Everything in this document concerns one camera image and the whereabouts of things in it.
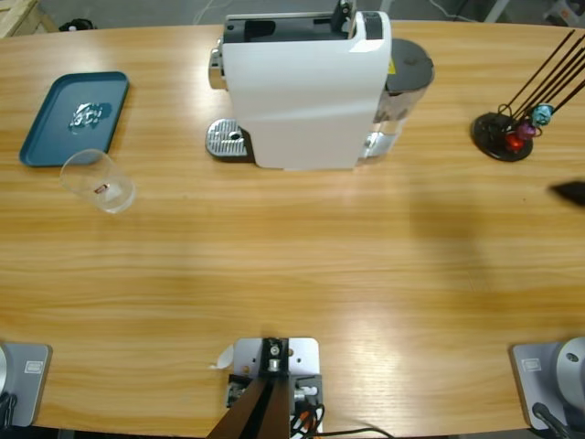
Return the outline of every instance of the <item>wooden table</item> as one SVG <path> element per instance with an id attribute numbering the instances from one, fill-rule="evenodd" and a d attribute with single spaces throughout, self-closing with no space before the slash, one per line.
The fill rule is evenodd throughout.
<path id="1" fill-rule="evenodd" d="M 564 28 L 395 23 L 436 81 L 385 160 L 346 172 L 222 164 L 230 116 L 207 84 L 220 27 L 0 41 L 0 338 L 54 349 L 38 424 L 206 435 L 239 337 L 315 337 L 327 430 L 525 426 L 507 350 L 585 332 L 585 217 L 550 184 L 582 177 L 585 95 L 527 160 L 472 145 Z M 131 81 L 111 156 L 138 187 L 111 216 L 18 151 L 53 80 Z"/>

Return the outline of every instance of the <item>plastic tray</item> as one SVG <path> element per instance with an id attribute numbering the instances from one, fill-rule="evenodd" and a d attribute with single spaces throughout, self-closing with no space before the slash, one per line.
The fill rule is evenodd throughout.
<path id="1" fill-rule="evenodd" d="M 20 161 L 28 166 L 62 166 L 84 149 L 107 153 L 127 91 L 128 78 L 120 71 L 61 76 L 38 111 Z"/>

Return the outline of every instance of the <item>gray floor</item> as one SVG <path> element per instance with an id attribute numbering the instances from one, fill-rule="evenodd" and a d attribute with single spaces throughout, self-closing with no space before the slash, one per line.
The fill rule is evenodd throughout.
<path id="1" fill-rule="evenodd" d="M 461 434 L 459 436 L 449 436 L 450 439 L 540 439 L 528 430 L 513 430 L 507 432 L 491 432 L 478 434 Z"/>
<path id="2" fill-rule="evenodd" d="M 543 24 L 553 0 L 512 0 L 501 21 Z M 464 0 L 435 0 L 454 14 Z M 494 0 L 468 0 L 462 15 L 483 21 Z M 88 18 L 99 28 L 213 25 L 227 14 L 331 11 L 336 0 L 41 0 L 55 23 Z M 363 10 L 378 9 L 380 0 L 357 0 Z M 445 20 L 429 0 L 394 0 L 395 20 Z"/>

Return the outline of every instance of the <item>metal rod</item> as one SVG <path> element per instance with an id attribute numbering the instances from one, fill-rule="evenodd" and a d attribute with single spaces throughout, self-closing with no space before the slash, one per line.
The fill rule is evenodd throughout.
<path id="1" fill-rule="evenodd" d="M 579 65 L 578 62 L 576 62 L 578 60 L 578 57 L 585 51 L 585 48 L 580 48 L 579 50 L 577 50 L 577 53 L 573 56 L 573 58 L 571 58 L 567 64 L 565 64 L 560 71 L 555 75 L 555 77 L 550 80 L 547 85 L 545 85 L 545 87 L 532 99 L 532 101 L 530 101 L 526 107 L 524 107 L 524 110 L 519 114 L 522 115 L 523 112 L 528 112 L 530 111 L 530 109 L 538 104 L 539 102 L 545 102 L 543 95 L 545 94 L 549 94 L 551 89 L 556 88 L 562 81 L 563 78 L 565 78 L 566 76 L 563 75 L 563 73 L 565 73 L 568 70 L 571 70 L 574 68 L 574 66 Z"/>
<path id="2" fill-rule="evenodd" d="M 553 87 L 548 93 L 547 95 L 545 95 L 542 98 L 542 102 L 548 102 L 551 103 L 553 99 L 555 99 L 559 93 L 561 93 L 565 87 L 567 87 L 570 82 L 572 80 L 574 80 L 575 78 L 577 78 L 577 75 L 579 75 L 583 69 L 585 69 L 585 55 L 583 55 L 579 62 L 575 63 L 575 65 L 573 65 L 568 71 L 567 73 L 565 73 L 565 75 L 563 75 L 563 77 L 560 79 L 560 81 L 558 82 L 558 84 Z"/>
<path id="3" fill-rule="evenodd" d="M 542 92 L 541 89 L 546 90 L 546 88 L 552 83 L 554 82 L 554 80 L 558 77 L 558 75 L 553 78 L 553 80 L 548 81 L 548 78 L 550 78 L 553 74 L 555 74 L 555 72 L 558 70 L 559 67 L 561 67 L 563 65 L 563 63 L 565 62 L 565 60 L 569 57 L 569 55 L 571 53 L 573 53 L 573 50 L 575 50 L 575 48 L 580 44 L 580 42 L 585 38 L 585 36 L 581 36 L 579 39 L 577 39 L 577 41 L 575 41 L 575 43 L 573 44 L 573 46 L 569 49 L 569 51 L 563 56 L 563 58 L 560 59 L 560 61 L 557 63 L 557 65 L 553 68 L 553 70 L 550 71 L 550 73 L 546 76 L 545 79 L 542 80 L 542 82 L 540 82 L 540 84 L 534 89 L 534 91 L 532 91 L 532 93 L 530 93 L 530 96 L 528 96 L 526 98 L 526 100 L 522 103 L 522 105 L 520 105 L 520 107 L 518 108 L 518 110 L 516 110 L 516 112 L 514 114 L 512 114 L 512 117 L 516 118 L 518 115 L 520 115 L 526 108 L 529 107 L 529 105 L 527 105 L 529 102 L 533 102 L 536 99 L 538 99 L 538 97 L 536 97 L 536 99 L 533 99 L 533 97 L 537 94 Z"/>
<path id="4" fill-rule="evenodd" d="M 508 3 L 510 3 L 510 0 L 496 0 L 484 23 L 495 23 L 504 12 L 505 7 L 508 6 Z"/>
<path id="5" fill-rule="evenodd" d="M 575 88 L 575 90 L 573 90 L 571 93 L 569 93 L 567 95 L 567 97 L 561 101 L 561 103 L 558 105 L 558 107 L 553 110 L 552 113 L 554 114 L 555 112 L 557 112 L 558 110 L 563 108 L 563 105 L 565 105 L 567 102 L 569 102 L 571 99 L 573 99 L 575 97 L 575 95 L 577 93 L 579 93 L 584 87 L 585 87 L 585 80 L 582 80 L 581 84 L 579 84 L 577 86 L 577 88 Z"/>
<path id="6" fill-rule="evenodd" d="M 531 77 L 531 78 L 528 80 L 528 82 L 527 82 L 526 84 L 524 84 L 524 87 L 522 87 L 522 88 L 520 89 L 520 91 L 519 91 L 518 93 L 516 93 L 516 96 L 514 96 L 514 97 L 512 98 L 512 101 L 510 101 L 510 102 L 507 104 L 507 106 L 508 106 L 508 107 L 509 107 L 510 105 L 512 105 L 512 103 L 513 103 L 513 102 L 516 100 L 516 98 L 517 98 L 518 96 L 520 96 L 520 94 L 522 93 L 522 91 L 524 91 L 524 90 L 526 89 L 526 87 L 527 87 L 528 85 L 530 85 L 530 82 L 532 82 L 532 81 L 534 80 L 534 78 L 535 78 L 535 77 L 538 75 L 538 73 L 540 73 L 540 71 L 541 71 L 541 70 L 543 70 L 543 69 L 544 69 L 544 68 L 547 66 L 547 64 L 550 62 L 550 60 L 551 60 L 551 59 L 552 59 L 552 58 L 553 58 L 555 55 L 557 55 L 557 52 L 560 50 L 560 48 L 562 48 L 562 47 L 564 46 L 564 44 L 567 42 L 567 40 L 568 40 L 569 38 L 571 38 L 571 36 L 572 36 L 574 33 L 575 33 L 575 29 L 571 30 L 571 31 L 570 31 L 570 32 L 569 32 L 569 33 L 568 33 L 568 34 L 567 34 L 567 35 L 566 35 L 566 36 L 563 38 L 563 40 L 562 40 L 560 43 L 558 43 L 558 46 L 557 46 L 557 48 L 555 48 L 555 49 L 553 50 L 553 52 L 552 52 L 552 53 L 550 54 L 550 56 L 549 56 L 549 57 L 548 57 L 548 58 L 545 60 L 545 62 L 543 62 L 543 63 L 542 63 L 542 65 L 541 65 L 541 66 L 538 68 L 538 70 L 535 72 L 535 74 L 534 74 L 534 75 L 532 75 L 532 77 Z"/>

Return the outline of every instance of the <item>label sticker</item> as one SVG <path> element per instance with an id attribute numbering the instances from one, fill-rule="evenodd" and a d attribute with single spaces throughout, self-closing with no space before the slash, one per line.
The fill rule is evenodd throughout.
<path id="1" fill-rule="evenodd" d="M 540 367 L 540 359 L 523 359 L 522 369 L 524 369 L 524 372 L 538 372 L 542 370 Z"/>
<path id="2" fill-rule="evenodd" d="M 25 365 L 25 373 L 36 373 L 37 375 L 43 372 L 43 361 L 27 361 Z"/>

